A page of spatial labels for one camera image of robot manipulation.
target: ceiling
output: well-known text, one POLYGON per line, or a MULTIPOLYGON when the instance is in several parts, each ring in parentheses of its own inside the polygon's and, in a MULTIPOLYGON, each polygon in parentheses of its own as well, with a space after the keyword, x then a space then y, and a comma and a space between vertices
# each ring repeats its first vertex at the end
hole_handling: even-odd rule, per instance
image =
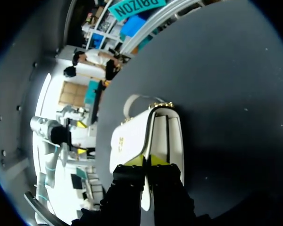
POLYGON ((20 1, 13 10, 24 16, 15 17, 17 23, 9 20, 7 38, 0 46, 0 183, 29 221, 34 211, 23 195, 35 192, 36 183, 29 122, 45 77, 56 65, 56 50, 63 47, 71 1, 39 0, 29 6, 20 1))

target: white bag strap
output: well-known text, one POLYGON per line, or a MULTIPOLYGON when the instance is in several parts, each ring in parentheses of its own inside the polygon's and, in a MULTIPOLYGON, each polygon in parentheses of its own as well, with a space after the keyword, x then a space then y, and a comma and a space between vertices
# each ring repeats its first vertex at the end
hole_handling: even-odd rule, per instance
POLYGON ((158 97, 149 97, 149 96, 144 96, 144 95, 138 95, 138 94, 133 94, 131 96, 129 96, 129 98, 126 100, 126 103, 124 105, 124 116, 126 119, 130 118, 129 116, 129 110, 131 105, 133 104, 133 102, 138 99, 138 98, 147 98, 147 99, 155 99, 157 101, 159 101, 160 103, 165 102, 164 100, 158 98, 158 97))

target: white shirt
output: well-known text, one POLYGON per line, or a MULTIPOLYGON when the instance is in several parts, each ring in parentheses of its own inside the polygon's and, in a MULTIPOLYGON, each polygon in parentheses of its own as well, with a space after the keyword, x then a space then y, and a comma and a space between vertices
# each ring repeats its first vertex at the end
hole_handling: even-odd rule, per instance
POLYGON ((85 52, 87 56, 87 60, 98 65, 106 66, 107 62, 110 60, 109 58, 99 56, 99 49, 93 48, 85 52))

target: black hair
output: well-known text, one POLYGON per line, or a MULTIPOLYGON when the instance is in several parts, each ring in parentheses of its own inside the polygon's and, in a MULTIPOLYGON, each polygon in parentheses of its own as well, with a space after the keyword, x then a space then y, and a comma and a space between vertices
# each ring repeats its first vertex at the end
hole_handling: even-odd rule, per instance
POLYGON ((72 78, 76 76, 76 69, 75 67, 71 66, 71 67, 67 67, 64 70, 64 76, 67 78, 72 78))
POLYGON ((78 64, 78 61, 79 61, 79 58, 80 58, 80 55, 81 54, 84 54, 85 52, 83 51, 77 51, 75 54, 74 54, 74 57, 72 58, 72 64, 74 66, 77 66, 78 64))

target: person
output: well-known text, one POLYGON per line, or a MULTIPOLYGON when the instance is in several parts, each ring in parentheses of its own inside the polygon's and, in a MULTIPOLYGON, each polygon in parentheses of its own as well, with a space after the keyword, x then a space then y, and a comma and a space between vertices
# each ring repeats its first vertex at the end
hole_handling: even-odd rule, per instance
POLYGON ((100 51, 99 49, 90 49, 86 52, 77 51, 72 63, 76 66, 78 63, 92 65, 103 69, 106 73, 106 80, 112 80, 121 68, 121 62, 111 54, 100 51))

